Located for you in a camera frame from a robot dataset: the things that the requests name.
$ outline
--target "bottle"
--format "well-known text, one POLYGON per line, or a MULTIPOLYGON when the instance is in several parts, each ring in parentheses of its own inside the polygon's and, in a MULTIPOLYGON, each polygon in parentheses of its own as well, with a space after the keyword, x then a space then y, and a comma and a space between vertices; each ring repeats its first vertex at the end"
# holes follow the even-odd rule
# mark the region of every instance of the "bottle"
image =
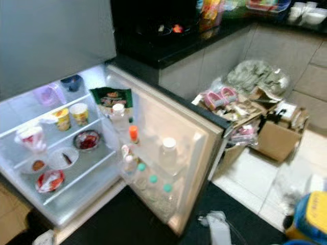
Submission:
POLYGON ((123 104, 117 103, 112 107, 110 120, 117 131, 121 132, 128 130, 128 115, 125 114, 125 106, 123 104))
POLYGON ((146 168, 147 167, 144 163, 139 163, 137 166, 134 184, 140 190, 145 190, 147 188, 148 177, 146 168))
POLYGON ((137 129, 137 126, 135 126, 135 125, 129 126, 128 130, 129 130, 129 136, 131 137, 131 141, 134 144, 137 144, 138 143, 138 129, 137 129))
POLYGON ((177 206, 177 196, 174 194, 171 184, 165 184, 163 186, 159 201, 159 209, 162 211, 164 217, 171 217, 175 213, 177 206))
POLYGON ((160 165, 165 169, 174 169, 176 167, 177 149, 174 138, 164 138, 159 152, 160 165))
POLYGON ((156 202, 158 200, 158 188, 157 188, 158 177, 156 175, 151 175, 149 178, 149 185, 147 188, 147 196, 152 202, 156 202))
POLYGON ((132 177, 137 168, 137 162, 134 160, 133 156, 128 155, 124 158, 123 171, 128 176, 132 177))

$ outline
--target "yellow cup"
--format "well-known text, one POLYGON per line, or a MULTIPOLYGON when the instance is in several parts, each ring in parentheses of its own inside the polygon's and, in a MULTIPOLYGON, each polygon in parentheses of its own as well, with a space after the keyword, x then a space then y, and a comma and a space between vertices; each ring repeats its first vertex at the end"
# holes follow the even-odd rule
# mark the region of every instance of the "yellow cup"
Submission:
POLYGON ((71 114, 73 115, 79 126, 84 126, 88 124, 87 104, 85 103, 74 104, 69 108, 69 111, 71 112, 71 114))
POLYGON ((57 127, 60 131, 66 131, 71 127, 69 111, 67 108, 57 111, 53 113, 53 115, 58 118, 57 127))

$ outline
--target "bottle cap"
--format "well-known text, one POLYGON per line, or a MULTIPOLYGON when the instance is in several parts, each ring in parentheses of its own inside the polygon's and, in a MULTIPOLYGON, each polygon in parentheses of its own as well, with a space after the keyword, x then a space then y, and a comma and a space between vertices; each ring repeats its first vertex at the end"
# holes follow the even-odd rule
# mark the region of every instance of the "bottle cap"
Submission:
POLYGON ((135 125, 129 126, 129 135, 132 141, 137 141, 137 126, 135 125))
POLYGON ((124 112, 125 111, 125 106, 123 104, 117 103, 112 107, 113 112, 124 112))
POLYGON ((150 176, 150 182, 151 183, 156 183, 158 181, 158 177, 156 175, 151 175, 150 176))
POLYGON ((133 160, 134 160, 134 158, 133 158, 133 156, 131 156, 131 155, 128 155, 128 156, 125 157, 125 162, 130 163, 130 162, 132 162, 133 160))
POLYGON ((172 187, 172 185, 170 185, 170 184, 166 184, 166 185, 163 186, 163 190, 164 190, 165 192, 171 192, 172 189, 173 189, 173 187, 172 187))
POLYGON ((168 149, 173 149, 176 146, 176 140, 171 137, 164 138, 162 144, 168 149))
POLYGON ((143 172, 145 169, 146 169, 146 166, 144 163, 140 163, 138 166, 137 166, 137 169, 140 170, 141 172, 143 172))

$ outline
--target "black mat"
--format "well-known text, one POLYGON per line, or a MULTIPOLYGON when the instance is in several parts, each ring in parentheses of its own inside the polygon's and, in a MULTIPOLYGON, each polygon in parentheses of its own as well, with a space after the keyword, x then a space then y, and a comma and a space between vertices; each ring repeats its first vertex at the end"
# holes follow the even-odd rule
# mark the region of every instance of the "black mat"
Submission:
MULTIPOLYGON (((249 211, 243 205, 209 183, 199 207, 183 237, 174 233, 126 187, 113 200, 74 232, 63 245, 83 244, 203 244, 209 245, 208 228, 197 221, 197 214, 211 210, 224 211, 227 219, 249 245, 282 244, 284 235, 249 211)), ((232 242, 241 241, 232 233, 232 242)))

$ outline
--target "white bottle cap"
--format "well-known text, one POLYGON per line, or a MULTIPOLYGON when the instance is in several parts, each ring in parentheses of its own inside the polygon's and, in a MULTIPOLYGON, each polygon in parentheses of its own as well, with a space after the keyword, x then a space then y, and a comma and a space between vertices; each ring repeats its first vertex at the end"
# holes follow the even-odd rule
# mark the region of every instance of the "white bottle cap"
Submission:
POLYGON ((125 111, 125 106, 123 104, 117 103, 112 107, 112 109, 113 109, 113 112, 122 113, 125 111))
POLYGON ((128 155, 128 156, 126 156, 125 157, 125 162, 127 162, 127 163, 130 163, 130 162, 132 162, 134 159, 133 159, 133 156, 131 156, 131 155, 128 155))
POLYGON ((162 144, 167 149, 173 149, 174 147, 176 147, 176 140, 174 138, 170 138, 170 137, 164 138, 162 141, 162 144))

